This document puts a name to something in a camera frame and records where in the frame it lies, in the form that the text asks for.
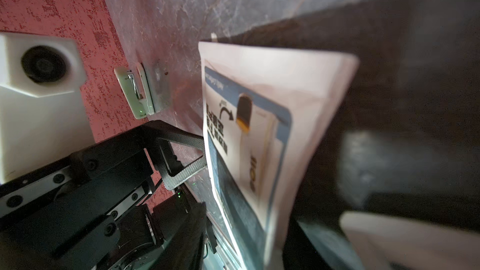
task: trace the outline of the white object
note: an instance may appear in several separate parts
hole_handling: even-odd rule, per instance
[[[480,269],[477,233],[362,212],[345,212],[340,226],[367,270]]]
[[[135,82],[135,76],[131,70],[125,66],[119,66],[113,69],[121,90],[127,99],[130,110],[135,119],[142,119],[149,115],[155,114],[153,107],[152,95],[150,87],[148,86],[147,75],[141,63],[136,63],[138,75],[140,75],[141,86],[143,87],[143,94]]]
[[[21,59],[36,46],[56,50],[67,71],[56,82],[36,83]],[[87,76],[72,39],[0,33],[0,183],[95,143],[80,86]]]
[[[200,42],[199,51],[203,136],[213,195],[242,268],[280,265],[281,255],[272,254],[283,248],[296,191],[358,59],[339,52],[213,42]],[[258,108],[264,113],[265,123],[248,133],[223,116],[218,124],[222,108],[237,118],[241,96],[251,98],[252,112]],[[253,117],[250,121],[261,122]],[[253,188],[241,166],[248,155],[251,160],[256,155],[256,167],[261,167]]]

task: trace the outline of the screw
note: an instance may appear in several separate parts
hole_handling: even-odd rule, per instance
[[[94,160],[94,159],[89,159],[89,160],[87,161],[87,170],[88,170],[88,171],[95,171],[95,169],[97,168],[97,166],[98,166],[98,163],[97,163],[96,160]]]
[[[7,200],[7,207],[15,208],[22,204],[24,198],[20,195],[14,195]]]
[[[109,225],[105,226],[104,234],[105,236],[110,237],[115,233],[116,230],[117,230],[117,225],[115,225],[115,223],[110,223]]]
[[[62,173],[58,173],[53,177],[53,182],[56,184],[63,183],[64,180],[65,180],[65,175],[63,175]]]

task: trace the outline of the white plastic housing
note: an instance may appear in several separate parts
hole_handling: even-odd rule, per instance
[[[23,54],[48,46],[66,61],[56,82],[36,83],[24,72]],[[0,183],[95,143],[80,86],[87,76],[75,41],[0,32]]]

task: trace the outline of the black cable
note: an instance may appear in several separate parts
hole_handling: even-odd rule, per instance
[[[207,243],[205,243],[205,249],[206,249],[206,251],[207,251],[207,254],[203,257],[204,260],[205,260],[205,258],[206,258],[207,255],[208,255],[208,244],[207,244]]]

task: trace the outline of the blue border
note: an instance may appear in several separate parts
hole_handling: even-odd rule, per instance
[[[219,86],[219,84],[215,84],[210,79],[208,79],[207,75],[217,80],[221,84],[221,87]],[[272,204],[273,204],[273,196],[274,196],[275,190],[277,189],[277,183],[279,181],[280,172],[283,165],[285,150],[287,148],[287,142],[290,137],[290,129],[292,124],[292,116],[290,114],[290,111],[287,108],[280,106],[270,101],[269,99],[258,95],[252,90],[239,85],[238,83],[228,79],[227,77],[219,74],[218,72],[210,69],[207,66],[205,66],[205,82],[207,83],[207,85],[213,88],[218,94],[220,94],[223,98],[225,98],[228,102],[230,102],[231,105],[237,106],[240,94],[247,94],[250,96],[250,98],[253,100],[256,106],[266,111],[272,112],[273,114],[276,115],[278,119],[278,129],[276,132],[276,138],[283,142],[283,148],[280,154],[280,161],[278,163],[278,169],[275,175],[275,180],[273,181],[270,198],[268,199],[267,221],[265,226],[265,231],[268,232],[269,223],[270,223],[270,213],[272,211]]]

